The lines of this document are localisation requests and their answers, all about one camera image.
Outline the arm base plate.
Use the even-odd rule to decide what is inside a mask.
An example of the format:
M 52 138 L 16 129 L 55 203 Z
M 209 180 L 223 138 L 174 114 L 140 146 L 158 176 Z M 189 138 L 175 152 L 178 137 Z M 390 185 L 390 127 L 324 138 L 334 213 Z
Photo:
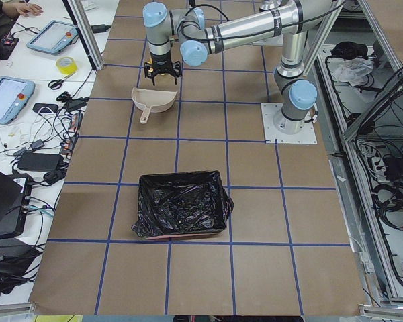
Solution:
M 261 103 L 261 116 L 267 144 L 317 144 L 314 122 L 308 111 L 300 121 L 283 116 L 282 103 Z

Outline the person's hand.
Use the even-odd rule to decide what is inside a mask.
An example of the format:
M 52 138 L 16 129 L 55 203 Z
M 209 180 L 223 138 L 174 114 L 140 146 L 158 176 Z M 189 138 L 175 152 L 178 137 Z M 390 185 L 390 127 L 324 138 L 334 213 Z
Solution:
M 27 17 L 29 14 L 39 16 L 44 12 L 39 5 L 33 3 L 15 3 L 14 5 L 17 13 L 25 17 Z

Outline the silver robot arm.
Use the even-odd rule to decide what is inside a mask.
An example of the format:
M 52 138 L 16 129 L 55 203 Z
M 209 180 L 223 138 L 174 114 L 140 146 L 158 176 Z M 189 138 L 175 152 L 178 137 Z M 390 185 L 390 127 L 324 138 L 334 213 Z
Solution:
M 340 9 L 336 1 L 268 1 L 256 14 L 206 27 L 198 6 L 169 10 L 161 2 L 147 3 L 142 16 L 152 61 L 144 65 L 144 75 L 149 79 L 159 74 L 181 77 L 180 62 L 171 60 L 173 36 L 188 66 L 202 65 L 210 54 L 283 36 L 281 61 L 275 69 L 275 81 L 284 100 L 281 113 L 286 120 L 301 121 L 317 98 L 316 87 L 302 78 L 306 35 L 324 17 Z

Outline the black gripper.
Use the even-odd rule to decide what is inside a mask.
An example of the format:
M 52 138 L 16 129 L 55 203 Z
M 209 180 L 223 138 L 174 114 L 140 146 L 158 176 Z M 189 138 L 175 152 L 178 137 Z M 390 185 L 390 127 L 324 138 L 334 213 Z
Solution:
M 173 76 L 175 85 L 177 80 L 181 77 L 181 63 L 180 61 L 173 62 L 171 54 L 166 53 L 162 55 L 151 54 L 151 60 L 144 63 L 144 77 L 152 81 L 155 86 L 154 78 L 158 74 L 169 74 Z

